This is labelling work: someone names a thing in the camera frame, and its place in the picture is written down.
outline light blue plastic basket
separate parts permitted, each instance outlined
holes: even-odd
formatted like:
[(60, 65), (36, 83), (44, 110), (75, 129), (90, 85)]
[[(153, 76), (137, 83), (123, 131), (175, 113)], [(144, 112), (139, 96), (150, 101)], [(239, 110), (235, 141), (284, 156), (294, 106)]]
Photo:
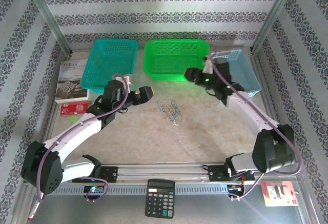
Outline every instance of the light blue plastic basket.
[(232, 81), (239, 83), (248, 92), (249, 97), (253, 97), (261, 91), (261, 85), (258, 82), (254, 70), (247, 55), (241, 49), (226, 52), (212, 52), (214, 58), (224, 57), (229, 62), (229, 70), (232, 75)]
[(138, 41), (133, 39), (97, 39), (93, 43), (81, 86), (95, 93), (104, 93), (114, 73), (133, 74), (138, 45)]

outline white wall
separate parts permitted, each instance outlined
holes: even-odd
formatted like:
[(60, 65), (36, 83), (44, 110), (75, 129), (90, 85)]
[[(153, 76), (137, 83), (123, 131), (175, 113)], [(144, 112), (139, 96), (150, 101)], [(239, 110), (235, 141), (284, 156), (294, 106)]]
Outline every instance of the white wall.
[(9, 223), (27, 145), (42, 140), (62, 50), (33, 0), (0, 0), (0, 223)]
[(320, 223), (328, 223), (328, 0), (287, 0), (257, 52), (281, 123), (294, 129)]
[(72, 48), (100, 37), (251, 46), (275, 0), (46, 0)]

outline robotic arm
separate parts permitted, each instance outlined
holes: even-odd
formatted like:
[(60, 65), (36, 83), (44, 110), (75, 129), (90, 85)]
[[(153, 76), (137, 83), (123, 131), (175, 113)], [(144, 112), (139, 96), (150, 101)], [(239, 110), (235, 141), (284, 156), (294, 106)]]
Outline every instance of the robotic arm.
[[(280, 125), (256, 107), (248, 98), (244, 88), (240, 84), (232, 82), (228, 62), (212, 62), (205, 58), (205, 64), (204, 70), (186, 69), (184, 76), (187, 80), (205, 87), (207, 92), (213, 91), (213, 94), (209, 94), (237, 112), (248, 124), (253, 134), (257, 136), (252, 153), (243, 153), (226, 159), (224, 174), (230, 178), (245, 171), (267, 173), (295, 163), (292, 128), (289, 125)], [(219, 70), (225, 81), (222, 81), (218, 74), (213, 74), (213, 69)], [(45, 159), (41, 171), (40, 190), (44, 194), (50, 194), (64, 181), (85, 176), (99, 177), (101, 163), (94, 157), (84, 155), (79, 160), (65, 161), (65, 159), (83, 141), (99, 132), (115, 118), (116, 113), (113, 112), (96, 119), (96, 117), (119, 107), (126, 98), (125, 95), (128, 95), (126, 101), (116, 112), (122, 113), (127, 111), (131, 105), (146, 103), (152, 98), (153, 90), (151, 87), (141, 87), (139, 92), (130, 92), (127, 81), (123, 82), (122, 79), (109, 81), (104, 94), (96, 99), (87, 113), (77, 122), (82, 126), (73, 129), (76, 126), (74, 124), (44, 144), (35, 141), (28, 146), (21, 172), (22, 178), (36, 187), (37, 171), (41, 159), (62, 135), (66, 135), (63, 141), (58, 143)], [(92, 118), (95, 119), (84, 124), (85, 121)], [(292, 143), (292, 146), (286, 143), (287, 140)]]
[[(214, 93), (208, 93), (235, 111), (256, 136), (253, 152), (226, 159), (225, 164), (229, 177), (248, 170), (268, 173), (294, 164), (296, 158), (292, 149), (294, 147), (293, 129), (289, 125), (282, 126), (268, 117), (248, 98), (248, 94), (240, 84), (232, 82), (229, 63), (225, 58), (212, 61), (205, 57), (204, 63), (203, 70), (188, 68), (184, 73), (186, 79), (205, 87), (207, 92), (213, 91)], [(216, 73), (213, 73), (213, 68), (219, 71), (225, 82)], [(277, 133), (277, 130), (292, 143), (292, 147)]]
[(87, 110), (87, 113), (76, 123), (82, 126), (73, 129), (76, 126), (74, 124), (43, 144), (35, 141), (29, 145), (21, 171), (22, 178), (36, 187), (36, 176), (41, 159), (63, 134), (66, 134), (64, 139), (51, 150), (45, 159), (40, 178), (40, 190), (44, 194), (50, 194), (62, 182), (83, 176), (99, 177), (101, 162), (94, 157), (84, 155), (78, 160), (65, 161), (65, 159), (82, 142), (108, 125), (115, 118), (115, 112), (94, 120), (90, 119), (117, 108), (122, 103), (125, 95), (128, 96), (127, 100), (117, 112), (127, 111), (131, 105), (144, 104), (154, 95), (151, 87), (141, 87), (139, 92), (130, 92), (129, 87), (125, 87), (124, 84), (125, 81), (119, 77), (109, 81), (104, 94), (96, 99), (95, 103)]

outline red package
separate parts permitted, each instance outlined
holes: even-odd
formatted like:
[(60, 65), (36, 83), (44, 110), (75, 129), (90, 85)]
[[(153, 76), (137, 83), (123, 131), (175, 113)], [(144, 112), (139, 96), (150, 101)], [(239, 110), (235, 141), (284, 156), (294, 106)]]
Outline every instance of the red package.
[(89, 108), (91, 102), (90, 101), (79, 101), (72, 103), (65, 103), (61, 105), (60, 115), (68, 116), (68, 115), (81, 115), (86, 113)]
[(261, 181), (265, 206), (298, 206), (291, 181)]

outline black calculator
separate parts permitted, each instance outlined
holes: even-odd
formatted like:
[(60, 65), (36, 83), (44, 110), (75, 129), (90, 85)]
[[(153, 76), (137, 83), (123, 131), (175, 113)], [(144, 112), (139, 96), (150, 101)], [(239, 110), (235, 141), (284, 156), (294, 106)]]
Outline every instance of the black calculator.
[(174, 215), (174, 200), (174, 181), (166, 179), (148, 180), (146, 216), (172, 219)]

